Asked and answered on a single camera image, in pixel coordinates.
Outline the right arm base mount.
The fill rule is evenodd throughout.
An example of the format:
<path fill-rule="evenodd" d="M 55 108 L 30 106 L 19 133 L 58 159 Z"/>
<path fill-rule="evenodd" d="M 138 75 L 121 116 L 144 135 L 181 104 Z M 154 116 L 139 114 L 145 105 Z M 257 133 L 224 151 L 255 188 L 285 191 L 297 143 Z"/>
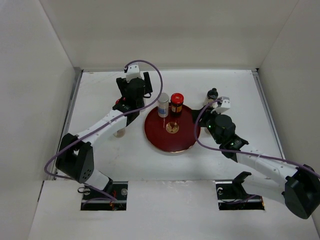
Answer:
<path fill-rule="evenodd" d="M 259 195 L 248 194 L 242 186 L 251 175 L 250 172 L 243 171 L 234 179 L 215 182 L 220 211 L 265 210 L 263 198 Z"/>

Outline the silver cap shaker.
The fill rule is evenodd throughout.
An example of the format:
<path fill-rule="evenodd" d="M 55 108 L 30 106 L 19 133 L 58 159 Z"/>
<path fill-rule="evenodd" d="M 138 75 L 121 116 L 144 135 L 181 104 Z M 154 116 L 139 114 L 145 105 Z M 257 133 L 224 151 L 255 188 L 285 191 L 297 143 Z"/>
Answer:
<path fill-rule="evenodd" d="M 169 115 L 169 96 L 167 93 L 161 93 L 157 100 L 157 113 L 161 118 L 166 118 Z"/>

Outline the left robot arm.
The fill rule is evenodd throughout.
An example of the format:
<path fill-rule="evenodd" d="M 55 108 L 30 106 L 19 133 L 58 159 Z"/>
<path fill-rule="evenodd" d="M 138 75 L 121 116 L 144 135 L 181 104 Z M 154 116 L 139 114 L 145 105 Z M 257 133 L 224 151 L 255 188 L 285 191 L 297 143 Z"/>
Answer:
<path fill-rule="evenodd" d="M 148 72 L 144 72 L 142 77 L 128 73 L 125 78 L 117 78 L 116 83 L 121 98 L 93 126 L 75 135 L 67 133 L 62 138 L 60 150 L 72 146 L 55 161 L 59 171 L 80 184 L 92 186 L 103 200 L 112 195 L 113 180 L 95 167 L 94 150 L 111 135 L 130 125 L 140 115 L 145 98 L 150 98 L 153 92 Z"/>

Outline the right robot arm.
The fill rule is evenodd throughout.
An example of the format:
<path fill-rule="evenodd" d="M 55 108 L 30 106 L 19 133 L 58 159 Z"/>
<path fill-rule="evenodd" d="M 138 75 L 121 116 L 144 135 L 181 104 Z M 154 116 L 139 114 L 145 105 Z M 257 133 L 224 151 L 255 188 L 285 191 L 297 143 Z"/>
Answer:
<path fill-rule="evenodd" d="M 227 159 L 250 167 L 266 180 L 249 178 L 242 172 L 233 179 L 232 192 L 238 198 L 248 195 L 269 197 L 284 204 L 301 219 L 308 219 L 320 205 L 320 175 L 306 164 L 264 155 L 236 134 L 236 125 L 226 114 L 202 107 L 192 110 L 194 126 L 206 128 Z"/>

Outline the red cap sauce jar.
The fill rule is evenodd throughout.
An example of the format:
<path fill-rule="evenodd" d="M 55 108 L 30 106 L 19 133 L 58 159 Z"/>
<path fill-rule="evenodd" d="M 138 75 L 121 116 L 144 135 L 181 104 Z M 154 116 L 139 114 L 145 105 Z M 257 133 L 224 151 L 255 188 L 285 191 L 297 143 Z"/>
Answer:
<path fill-rule="evenodd" d="M 181 93 L 173 93 L 170 98 L 171 114 L 175 117 L 180 116 L 183 109 L 184 96 Z"/>

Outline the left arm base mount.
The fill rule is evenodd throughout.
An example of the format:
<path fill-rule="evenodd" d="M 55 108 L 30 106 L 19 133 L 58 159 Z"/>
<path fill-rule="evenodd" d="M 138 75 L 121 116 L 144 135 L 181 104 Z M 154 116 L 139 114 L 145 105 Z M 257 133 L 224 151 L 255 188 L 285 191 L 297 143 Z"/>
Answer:
<path fill-rule="evenodd" d="M 128 198 L 127 181 L 116 181 L 107 193 L 84 185 L 77 192 L 82 194 L 80 203 L 81 211 L 125 211 Z"/>

